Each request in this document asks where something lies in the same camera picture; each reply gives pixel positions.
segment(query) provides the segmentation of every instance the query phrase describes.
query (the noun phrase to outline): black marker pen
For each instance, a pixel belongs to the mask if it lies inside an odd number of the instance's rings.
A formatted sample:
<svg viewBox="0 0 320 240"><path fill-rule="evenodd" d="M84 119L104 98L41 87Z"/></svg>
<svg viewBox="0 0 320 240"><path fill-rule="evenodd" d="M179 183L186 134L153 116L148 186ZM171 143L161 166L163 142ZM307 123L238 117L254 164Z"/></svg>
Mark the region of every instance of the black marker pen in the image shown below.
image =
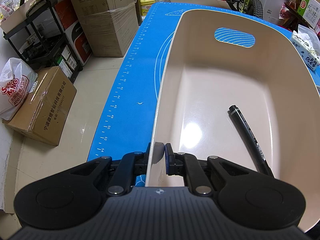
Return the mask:
<svg viewBox="0 0 320 240"><path fill-rule="evenodd" d="M239 108L233 105L229 107L229 110L233 120L235 120L236 124L242 131L260 172L274 178L273 173L268 166L266 158L264 157L263 152L259 146L259 143L257 142Z"/></svg>

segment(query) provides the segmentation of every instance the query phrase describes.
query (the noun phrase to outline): blue cutting mat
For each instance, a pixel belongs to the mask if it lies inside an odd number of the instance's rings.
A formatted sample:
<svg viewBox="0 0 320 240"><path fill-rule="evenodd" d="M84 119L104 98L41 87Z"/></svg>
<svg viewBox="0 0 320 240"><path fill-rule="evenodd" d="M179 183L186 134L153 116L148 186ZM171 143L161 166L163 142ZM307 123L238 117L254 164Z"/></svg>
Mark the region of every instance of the blue cutting mat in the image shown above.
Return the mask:
<svg viewBox="0 0 320 240"><path fill-rule="evenodd" d="M110 91L93 138L88 161L109 155L121 159L129 152L147 149L151 141L153 121L162 72L174 30L181 15L191 9L208 9L248 17L264 23L287 38L291 32L269 22L234 12L196 4L156 3L149 10L140 26ZM254 43L251 35L220 28L215 37L243 46ZM320 68L310 70L320 85ZM144 177L137 178L137 186L144 185Z"/></svg>

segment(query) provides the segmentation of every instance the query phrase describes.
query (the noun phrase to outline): oval handle hole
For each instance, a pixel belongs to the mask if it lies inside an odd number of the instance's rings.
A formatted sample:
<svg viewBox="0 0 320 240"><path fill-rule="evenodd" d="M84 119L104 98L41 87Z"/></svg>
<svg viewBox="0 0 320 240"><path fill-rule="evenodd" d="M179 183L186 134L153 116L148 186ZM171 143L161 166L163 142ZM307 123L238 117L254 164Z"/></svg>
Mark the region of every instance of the oval handle hole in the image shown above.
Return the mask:
<svg viewBox="0 0 320 240"><path fill-rule="evenodd" d="M218 28L214 32L217 41L227 42L250 48L255 43L255 38L249 33L236 31L228 28Z"/></svg>

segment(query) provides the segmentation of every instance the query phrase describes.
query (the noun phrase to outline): beige storage bin on cart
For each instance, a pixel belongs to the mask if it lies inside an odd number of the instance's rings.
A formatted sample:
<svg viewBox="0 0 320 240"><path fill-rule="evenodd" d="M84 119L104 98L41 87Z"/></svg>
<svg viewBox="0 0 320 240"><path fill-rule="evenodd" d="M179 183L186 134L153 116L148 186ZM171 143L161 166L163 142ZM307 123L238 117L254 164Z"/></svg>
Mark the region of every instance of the beige storage bin on cart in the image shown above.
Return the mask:
<svg viewBox="0 0 320 240"><path fill-rule="evenodd" d="M222 27L252 34L255 44L216 40ZM182 177L166 175L156 142L257 170L229 116L231 105L243 113L274 176L305 196L299 227L308 230L320 217L319 94L292 43L246 17L203 9L182 15L160 86L146 186L184 185Z"/></svg>

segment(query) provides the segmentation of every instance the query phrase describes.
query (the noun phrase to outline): yellow jug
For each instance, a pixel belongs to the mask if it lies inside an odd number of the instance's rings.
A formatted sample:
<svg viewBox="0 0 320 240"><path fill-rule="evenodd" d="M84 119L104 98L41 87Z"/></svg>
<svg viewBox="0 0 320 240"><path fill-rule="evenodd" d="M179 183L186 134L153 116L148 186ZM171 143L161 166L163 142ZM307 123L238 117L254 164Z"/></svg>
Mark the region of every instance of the yellow jug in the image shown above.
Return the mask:
<svg viewBox="0 0 320 240"><path fill-rule="evenodd" d="M149 9L151 8L151 5L154 4L156 0L140 0L141 5L141 15L146 16Z"/></svg>

